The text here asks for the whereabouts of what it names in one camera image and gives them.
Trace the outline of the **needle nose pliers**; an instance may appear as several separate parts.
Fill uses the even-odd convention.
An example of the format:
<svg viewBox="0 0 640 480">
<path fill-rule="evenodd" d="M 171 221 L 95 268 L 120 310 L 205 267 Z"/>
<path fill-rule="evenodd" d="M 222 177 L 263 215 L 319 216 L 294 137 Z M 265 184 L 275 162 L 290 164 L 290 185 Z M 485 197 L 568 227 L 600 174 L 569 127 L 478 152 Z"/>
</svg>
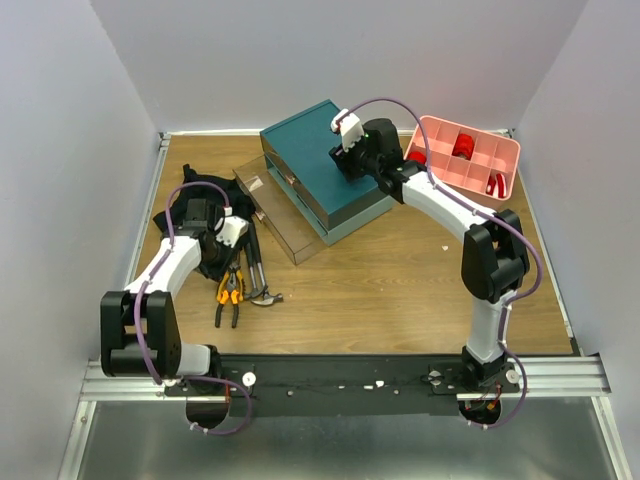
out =
<svg viewBox="0 0 640 480">
<path fill-rule="evenodd" d="M 234 305 L 244 300 L 245 283 L 240 264 L 234 261 L 218 284 L 216 300 L 220 305 L 231 302 Z"/>
</svg>

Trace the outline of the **claw hammer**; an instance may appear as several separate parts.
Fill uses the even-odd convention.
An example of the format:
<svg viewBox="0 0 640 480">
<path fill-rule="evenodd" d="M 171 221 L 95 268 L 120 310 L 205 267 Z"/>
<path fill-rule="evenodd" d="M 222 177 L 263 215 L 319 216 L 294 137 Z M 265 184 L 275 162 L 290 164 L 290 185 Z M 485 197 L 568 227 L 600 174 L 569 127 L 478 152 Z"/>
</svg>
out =
<svg viewBox="0 0 640 480">
<path fill-rule="evenodd" d="M 259 283 L 260 294 L 253 299 L 249 299 L 250 302 L 259 307 L 270 307 L 276 303 L 283 302 L 284 298 L 281 293 L 272 295 L 269 292 L 269 287 L 266 281 L 266 276 L 265 276 L 264 268 L 262 264 L 261 250 L 260 250 L 256 228 L 255 228 L 255 233 L 253 235 L 253 252 L 256 259 L 255 272 L 256 272 L 256 279 Z"/>
</svg>

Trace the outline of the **teal drawer cabinet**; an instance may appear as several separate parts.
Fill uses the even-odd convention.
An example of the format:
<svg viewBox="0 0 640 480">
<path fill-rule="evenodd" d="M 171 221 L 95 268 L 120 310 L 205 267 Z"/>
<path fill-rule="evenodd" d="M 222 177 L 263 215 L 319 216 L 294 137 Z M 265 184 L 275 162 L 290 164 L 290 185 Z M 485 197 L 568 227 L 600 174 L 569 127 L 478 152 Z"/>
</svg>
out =
<svg viewBox="0 0 640 480">
<path fill-rule="evenodd" d="M 330 229 L 324 242 L 330 246 L 385 214 L 394 205 L 376 182 L 363 177 L 347 182 L 329 156 L 341 144 L 330 130 L 339 108 L 324 100 L 260 131 L 285 162 L 299 175 L 328 213 Z"/>
</svg>

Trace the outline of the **clear drawer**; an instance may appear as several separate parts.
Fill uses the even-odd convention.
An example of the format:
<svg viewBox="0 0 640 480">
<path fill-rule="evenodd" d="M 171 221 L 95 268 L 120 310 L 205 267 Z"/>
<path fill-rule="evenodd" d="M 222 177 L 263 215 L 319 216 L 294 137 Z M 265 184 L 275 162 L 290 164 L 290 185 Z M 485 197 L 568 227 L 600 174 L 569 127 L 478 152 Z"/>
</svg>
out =
<svg viewBox="0 0 640 480">
<path fill-rule="evenodd" d="M 320 202 L 302 182 L 299 175 L 268 141 L 262 141 L 262 148 L 269 173 L 294 206 L 314 228 L 328 231 L 330 229 L 328 213 L 321 207 Z"/>
<path fill-rule="evenodd" d="M 266 226 L 294 264 L 299 265 L 324 250 L 324 231 L 314 228 L 294 206 L 269 173 L 264 156 L 233 169 L 241 190 L 256 209 L 256 222 Z"/>
</svg>

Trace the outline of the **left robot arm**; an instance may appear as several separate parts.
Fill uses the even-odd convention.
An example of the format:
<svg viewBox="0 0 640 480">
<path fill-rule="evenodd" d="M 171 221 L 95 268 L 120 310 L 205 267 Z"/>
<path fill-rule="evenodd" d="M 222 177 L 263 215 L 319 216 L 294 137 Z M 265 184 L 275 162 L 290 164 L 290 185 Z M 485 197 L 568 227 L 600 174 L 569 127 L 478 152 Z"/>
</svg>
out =
<svg viewBox="0 0 640 480">
<path fill-rule="evenodd" d="M 101 299 L 101 367 L 109 377 L 148 375 L 158 384 L 187 377 L 197 393 L 209 395 L 221 385 L 219 355 L 213 346 L 181 340 L 174 299 L 194 270 L 222 279 L 249 222 L 206 199 L 190 200 L 179 224 L 166 221 L 151 263 L 123 290 Z"/>
</svg>

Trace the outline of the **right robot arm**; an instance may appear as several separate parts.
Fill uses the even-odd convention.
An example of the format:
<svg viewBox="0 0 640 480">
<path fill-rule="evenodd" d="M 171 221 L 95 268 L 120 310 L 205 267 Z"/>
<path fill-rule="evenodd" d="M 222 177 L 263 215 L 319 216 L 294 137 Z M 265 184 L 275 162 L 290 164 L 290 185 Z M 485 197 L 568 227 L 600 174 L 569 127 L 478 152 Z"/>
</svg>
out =
<svg viewBox="0 0 640 480">
<path fill-rule="evenodd" d="M 426 214 L 461 242 L 461 278 L 472 298 L 472 323 L 460 379 L 471 391 L 485 390 L 506 368 L 511 304 L 530 269 L 518 216 L 469 200 L 437 179 L 426 163 L 406 158 L 395 125 L 386 118 L 362 122 L 341 112 L 330 128 L 341 143 L 329 155 L 347 181 L 372 177 L 384 194 Z"/>
</svg>

